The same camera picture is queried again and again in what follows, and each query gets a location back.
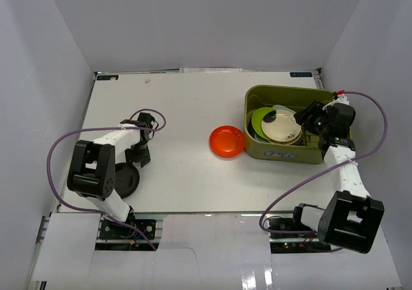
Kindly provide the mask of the light blue rectangular dish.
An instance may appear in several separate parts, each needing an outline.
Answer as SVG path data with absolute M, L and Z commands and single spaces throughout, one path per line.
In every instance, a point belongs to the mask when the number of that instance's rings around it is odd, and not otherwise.
M 272 107 L 273 107 L 274 109 L 285 109 L 285 110 L 290 111 L 290 112 L 292 112 L 292 113 L 295 114 L 295 112 L 294 112 L 293 110 L 291 110 L 291 109 L 289 109 L 289 108 L 286 108 L 286 107 L 284 107 L 284 106 L 282 106 L 282 105 L 274 105 L 274 106 L 272 106 Z M 260 138 L 260 137 L 255 133 L 255 131 L 254 131 L 254 139 L 257 140 L 257 141 L 260 141 L 260 142 L 264 142 L 264 143 L 272 142 L 272 141 L 268 141 L 268 140 L 265 140 L 265 139 L 263 139 L 263 138 Z

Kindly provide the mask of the cream plate with black patch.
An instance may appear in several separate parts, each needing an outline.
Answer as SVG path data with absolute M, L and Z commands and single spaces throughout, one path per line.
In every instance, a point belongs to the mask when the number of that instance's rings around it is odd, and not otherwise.
M 261 128 L 268 138 L 283 143 L 296 139 L 301 133 L 301 126 L 296 122 L 294 113 L 285 109 L 273 109 L 265 114 Z

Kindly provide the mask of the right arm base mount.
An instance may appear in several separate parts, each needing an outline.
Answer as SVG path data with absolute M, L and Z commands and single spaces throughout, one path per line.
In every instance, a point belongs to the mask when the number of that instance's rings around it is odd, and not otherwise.
M 280 233 L 270 233 L 270 251 L 273 255 L 300 253 L 329 253 L 332 247 L 319 241 L 316 234 L 299 234 L 292 231 L 309 231 L 306 226 L 297 226 L 291 217 L 270 216 L 264 225 Z

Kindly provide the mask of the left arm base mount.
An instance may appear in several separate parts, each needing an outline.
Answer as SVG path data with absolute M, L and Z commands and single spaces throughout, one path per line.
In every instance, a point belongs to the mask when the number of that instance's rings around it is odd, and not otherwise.
M 138 228 L 155 248 L 158 247 L 160 236 L 157 233 L 160 223 L 156 219 L 137 219 L 135 217 L 131 219 L 131 224 Z M 100 221 L 95 250 L 154 251 L 140 233 L 107 219 Z

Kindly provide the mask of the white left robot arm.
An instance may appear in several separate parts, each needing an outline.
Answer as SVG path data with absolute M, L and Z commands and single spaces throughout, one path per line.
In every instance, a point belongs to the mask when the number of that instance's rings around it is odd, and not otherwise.
M 151 161 L 148 143 L 156 127 L 155 118 L 142 112 L 135 120 L 121 121 L 115 131 L 75 144 L 68 189 L 93 203 L 105 216 L 116 219 L 113 228 L 123 238 L 136 230 L 136 222 L 129 218 L 132 208 L 124 199 L 139 186 L 137 166 L 144 167 Z

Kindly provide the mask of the lime green round plate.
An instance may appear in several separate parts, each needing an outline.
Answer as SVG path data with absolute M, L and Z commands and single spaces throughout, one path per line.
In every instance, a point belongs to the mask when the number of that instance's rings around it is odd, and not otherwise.
M 268 137 L 262 129 L 262 121 L 266 114 L 274 111 L 273 107 L 261 107 L 255 110 L 252 114 L 251 123 L 255 133 L 260 137 L 268 141 L 272 141 L 272 138 Z

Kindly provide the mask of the cream floral plate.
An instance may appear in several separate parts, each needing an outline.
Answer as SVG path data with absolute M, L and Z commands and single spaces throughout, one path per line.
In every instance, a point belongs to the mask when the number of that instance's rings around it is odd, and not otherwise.
M 296 134 L 292 138 L 288 138 L 282 141 L 272 140 L 272 143 L 275 143 L 278 145 L 300 145 L 302 137 L 303 137 L 303 132 L 301 131 L 299 134 Z

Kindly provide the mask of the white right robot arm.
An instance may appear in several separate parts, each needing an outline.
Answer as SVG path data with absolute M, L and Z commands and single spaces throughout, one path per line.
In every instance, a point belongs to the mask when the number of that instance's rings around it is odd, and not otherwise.
M 304 130 L 318 136 L 324 162 L 332 169 L 335 193 L 324 210 L 311 204 L 296 206 L 290 228 L 297 237 L 307 237 L 314 230 L 320 242 L 367 254 L 383 218 L 384 205 L 370 196 L 355 162 L 355 145 L 350 138 L 355 115 L 355 109 L 348 104 L 325 105 L 317 100 L 295 114 Z

